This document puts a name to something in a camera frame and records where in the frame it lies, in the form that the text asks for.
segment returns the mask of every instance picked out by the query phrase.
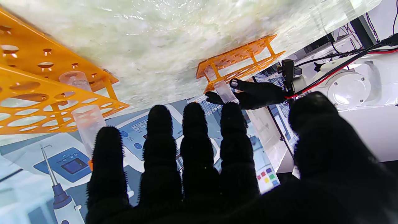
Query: blue display screen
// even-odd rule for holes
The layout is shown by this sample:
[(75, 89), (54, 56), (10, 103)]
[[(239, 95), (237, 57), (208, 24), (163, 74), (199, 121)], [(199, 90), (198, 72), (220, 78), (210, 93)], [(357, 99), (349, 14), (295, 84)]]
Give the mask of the blue display screen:
[(70, 174), (74, 174), (77, 171), (87, 167), (87, 164), (85, 164), (83, 161), (81, 161), (79, 158), (74, 159), (70, 161), (69, 163), (66, 163), (61, 166), (64, 170), (68, 171)]

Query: wire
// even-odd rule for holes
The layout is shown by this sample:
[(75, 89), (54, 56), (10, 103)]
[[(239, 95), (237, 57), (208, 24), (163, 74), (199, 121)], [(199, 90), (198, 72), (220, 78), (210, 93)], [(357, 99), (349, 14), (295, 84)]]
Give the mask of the wire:
[(333, 40), (330, 38), (330, 36), (327, 35), (327, 37), (328, 37), (328, 40), (330, 41), (330, 43), (332, 44), (333, 49), (334, 49), (338, 54), (340, 54), (340, 52), (334, 47)]
[(348, 24), (346, 24), (344, 27), (346, 28), (347, 32), (350, 32), (350, 33), (352, 34), (352, 36), (354, 37), (355, 41), (358, 42), (359, 48), (361, 48), (362, 45), (361, 45), (361, 43), (358, 41), (357, 37), (355, 36), (355, 35), (357, 35), (357, 33), (355, 33), (354, 31), (352, 31)]
[(305, 64), (308, 64), (308, 63), (311, 63), (311, 62), (314, 62), (314, 61), (319, 61), (319, 60), (328, 59), (328, 58), (334, 58), (334, 57), (337, 57), (337, 56), (346, 57), (346, 56), (350, 56), (351, 54), (356, 54), (356, 53), (359, 53), (359, 52), (362, 52), (362, 51), (363, 50), (352, 50), (352, 51), (349, 51), (349, 52), (327, 55), (325, 57), (320, 57), (320, 58), (315, 58), (315, 59), (312, 59), (312, 60), (309, 60), (309, 61), (305, 61), (305, 62), (303, 62), (301, 64), (296, 65), (295, 67), (300, 67), (301, 65), (305, 65)]
[(323, 81), (327, 80), (329, 77), (331, 77), (332, 75), (334, 75), (336, 72), (338, 72), (339, 70), (341, 70), (342, 68), (348, 66), (349, 64), (351, 64), (353, 61), (357, 60), (358, 58), (361, 58), (367, 54), (389, 54), (389, 53), (394, 53), (394, 52), (398, 52), (398, 48), (395, 49), (382, 49), (382, 50), (373, 50), (374, 48), (378, 48), (382, 45), (382, 43), (377, 43), (376, 45), (373, 45), (369, 48), (367, 48), (366, 50), (360, 52), (359, 54), (355, 55), (354, 57), (348, 59), (347, 61), (345, 61), (343, 64), (341, 64), (340, 66), (330, 70), (329, 72), (327, 72), (325, 75), (323, 75), (321, 78), (319, 78), (318, 80), (316, 80), (315, 82), (311, 83), (309, 86), (307, 86), (306, 88), (298, 91), (297, 93), (295, 93), (292, 96), (285, 96), (286, 99), (293, 99), (296, 98), (297, 96), (299, 96), (300, 94), (309, 91), (310, 89), (318, 86), (320, 83), (322, 83)]
[(397, 0), (397, 14), (395, 15), (394, 24), (392, 25), (392, 34), (395, 34), (395, 22), (397, 21), (398, 17), (398, 0)]
[(377, 41), (377, 42), (380, 42), (380, 39), (378, 38), (378, 35), (377, 35), (377, 32), (376, 32), (375, 26), (373, 25), (372, 20), (371, 20), (369, 14), (368, 14), (368, 13), (365, 13), (365, 14), (366, 14), (366, 19), (367, 19), (367, 21), (368, 21), (368, 25), (369, 25), (370, 29), (372, 30), (373, 34), (374, 34), (375, 37), (376, 37), (376, 41)]

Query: control panel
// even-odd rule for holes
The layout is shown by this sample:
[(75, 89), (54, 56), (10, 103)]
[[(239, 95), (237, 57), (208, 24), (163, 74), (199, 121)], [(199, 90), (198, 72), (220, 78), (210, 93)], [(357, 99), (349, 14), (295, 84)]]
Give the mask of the control panel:
[[(132, 120), (123, 127), (119, 128), (120, 134), (122, 135), (123, 145), (137, 158), (144, 161), (143, 158), (143, 145), (147, 137), (146, 126), (148, 122), (148, 115), (144, 115), (136, 120)], [(173, 122), (173, 137), (178, 139), (182, 136), (181, 124), (172, 116)]]
[[(91, 173), (88, 166), (89, 158), (74, 147), (48, 158), (48, 161), (54, 172), (72, 183)], [(33, 167), (43, 173), (49, 174), (44, 160)]]

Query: test tube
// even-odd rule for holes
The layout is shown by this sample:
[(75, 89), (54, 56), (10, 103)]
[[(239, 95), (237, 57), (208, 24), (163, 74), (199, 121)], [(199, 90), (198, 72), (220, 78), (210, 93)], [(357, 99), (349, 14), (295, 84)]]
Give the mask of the test tube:
[(91, 159), (98, 131), (106, 126), (98, 105), (79, 107), (71, 112), (79, 130), (87, 156)]
[[(59, 77), (59, 81), (92, 92), (84, 72), (66, 72)], [(87, 156), (91, 160), (97, 133), (102, 127), (106, 126), (101, 110), (98, 105), (92, 104), (79, 107), (73, 110), (71, 114), (76, 122)]]
[[(210, 65), (205, 69), (205, 74), (210, 81), (214, 81), (217, 79), (216, 73)], [(236, 104), (239, 104), (239, 100), (235, 97), (234, 93), (231, 91), (231, 89), (224, 80), (214, 83), (213, 86), (224, 103), (234, 102)]]
[(59, 81), (70, 85), (75, 86), (80, 89), (84, 89), (85, 91), (92, 92), (90, 84), (87, 81), (87, 77), (84, 72), (81, 71), (70, 71), (66, 72), (59, 77)]

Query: pipette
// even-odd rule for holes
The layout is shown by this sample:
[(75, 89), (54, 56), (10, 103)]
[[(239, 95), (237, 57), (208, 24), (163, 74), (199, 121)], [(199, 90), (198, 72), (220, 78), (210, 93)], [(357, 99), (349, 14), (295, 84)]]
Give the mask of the pipette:
[(50, 167), (46, 152), (43, 147), (41, 147), (41, 152), (43, 153), (44, 160), (46, 161), (47, 169), (49, 170), (51, 181), (53, 182), (53, 192), (54, 192), (54, 213), (58, 224), (84, 224), (82, 215), (79, 209), (81, 205), (76, 205), (73, 198), (66, 194), (64, 189), (62, 189), (61, 184), (57, 182), (54, 172)]

